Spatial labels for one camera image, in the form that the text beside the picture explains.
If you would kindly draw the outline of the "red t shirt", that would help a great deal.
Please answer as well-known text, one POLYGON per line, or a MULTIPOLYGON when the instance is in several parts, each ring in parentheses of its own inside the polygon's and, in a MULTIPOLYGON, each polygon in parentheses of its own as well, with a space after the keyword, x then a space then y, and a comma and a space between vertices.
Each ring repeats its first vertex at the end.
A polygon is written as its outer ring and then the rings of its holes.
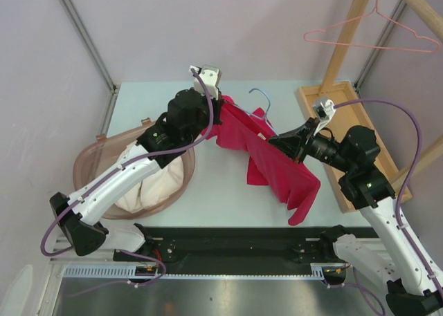
POLYGON ((275 132, 263 120, 262 108, 246 113, 235 106, 231 97, 225 95, 223 100, 221 124, 214 125, 206 138, 214 138, 221 148, 246 152, 249 155, 246 182, 269 186, 276 198, 293 211, 288 224, 301 224, 314 204, 320 180, 306 166, 268 143, 275 132))

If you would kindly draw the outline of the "white t shirt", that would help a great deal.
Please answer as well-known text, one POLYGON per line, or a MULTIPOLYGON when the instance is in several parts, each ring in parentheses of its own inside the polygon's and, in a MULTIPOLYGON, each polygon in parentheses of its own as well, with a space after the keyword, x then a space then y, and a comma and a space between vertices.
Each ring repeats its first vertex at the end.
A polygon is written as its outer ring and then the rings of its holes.
POLYGON ((116 201, 116 206, 129 213, 146 210, 165 201, 183 185, 184 170, 181 157, 145 178, 116 201))

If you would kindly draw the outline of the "pink wire hanger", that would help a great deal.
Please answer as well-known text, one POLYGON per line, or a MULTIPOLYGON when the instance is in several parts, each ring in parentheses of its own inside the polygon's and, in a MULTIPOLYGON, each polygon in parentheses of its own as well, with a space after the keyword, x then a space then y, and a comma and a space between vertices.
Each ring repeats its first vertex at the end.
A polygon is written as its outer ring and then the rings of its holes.
POLYGON ((441 47, 438 39, 420 34, 397 21, 389 12, 385 12, 380 0, 351 0, 343 20, 308 30, 302 38, 309 44, 333 46, 344 50, 357 48, 431 54, 441 47), (411 46, 385 44, 383 33, 395 27, 401 28, 415 43, 411 46))

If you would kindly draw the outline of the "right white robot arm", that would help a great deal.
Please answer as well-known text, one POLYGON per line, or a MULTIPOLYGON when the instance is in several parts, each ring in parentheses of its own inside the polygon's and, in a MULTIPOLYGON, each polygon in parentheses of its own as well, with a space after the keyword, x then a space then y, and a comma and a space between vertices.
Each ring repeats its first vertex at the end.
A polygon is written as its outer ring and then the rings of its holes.
POLYGON ((269 139, 269 143, 296 162, 315 158, 343 172, 341 192, 368 221, 390 260, 371 251, 343 226, 325 231, 319 252, 326 261, 341 259, 380 288, 394 315, 430 315, 442 309, 442 270, 423 248, 401 210, 395 191, 375 165, 380 152, 373 130, 356 125, 341 142, 317 131, 318 119, 269 139))

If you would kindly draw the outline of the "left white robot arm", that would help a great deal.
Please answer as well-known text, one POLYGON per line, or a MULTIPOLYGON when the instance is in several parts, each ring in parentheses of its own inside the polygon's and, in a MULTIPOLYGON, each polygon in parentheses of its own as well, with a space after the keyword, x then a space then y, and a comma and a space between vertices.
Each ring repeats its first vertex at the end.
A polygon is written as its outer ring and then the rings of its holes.
POLYGON ((146 239, 141 226, 107 229, 100 219, 131 188, 203 141, 201 132, 220 124, 223 103, 218 89, 179 91, 169 101, 167 111, 136 139, 120 160, 82 189, 68 196, 60 192, 53 195, 52 226, 61 229, 70 249, 83 257, 110 247, 126 250, 140 261, 148 259, 153 244, 146 239))

